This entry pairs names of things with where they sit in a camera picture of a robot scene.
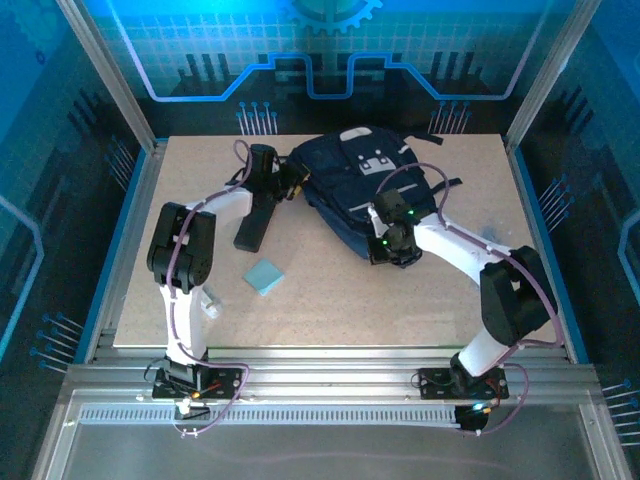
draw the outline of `light blue sponge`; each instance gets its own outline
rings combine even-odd
[[[255,267],[244,275],[244,279],[263,297],[275,287],[284,274],[266,258],[260,260]]]

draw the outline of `gear graphic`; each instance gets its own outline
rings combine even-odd
[[[58,31],[54,0],[4,0],[3,6],[13,14],[29,42],[46,51]]]
[[[381,0],[288,0],[282,8],[300,28],[311,27],[314,34],[328,35],[349,27],[359,28],[363,19],[371,20],[372,10],[382,7]]]

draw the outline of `metal floor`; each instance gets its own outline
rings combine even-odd
[[[65,480],[545,479],[594,473],[579,414],[528,407],[493,435],[394,426],[80,425]]]

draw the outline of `wooden board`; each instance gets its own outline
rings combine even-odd
[[[187,203],[220,189],[241,166],[237,137],[172,137],[136,258],[115,345],[162,346],[164,306],[146,267],[162,205]],[[312,136],[246,137],[281,155]],[[510,246],[531,245],[511,169],[498,135],[444,136],[444,145],[408,143],[419,159],[464,184],[452,189],[445,212],[458,224]],[[427,172],[431,185],[441,179]],[[443,260],[425,254],[401,270],[371,266],[351,252],[307,205],[303,195],[276,208],[259,253],[236,250],[239,221],[217,232],[208,284],[223,313],[206,320],[209,346],[463,345],[482,326],[478,287]],[[243,275],[267,258],[285,274],[261,297]],[[535,338],[551,340],[550,325]]]

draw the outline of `dark blue backpack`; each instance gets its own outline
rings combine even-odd
[[[309,205],[365,259],[367,237],[374,234],[367,207],[378,186],[396,168],[417,161],[398,134],[371,126],[308,140],[287,158],[288,163],[304,165],[311,172],[303,185]],[[454,179],[452,183],[461,182]],[[436,211],[433,194],[441,185],[432,190],[421,168],[409,168],[392,177],[385,190],[394,188],[416,210]]]

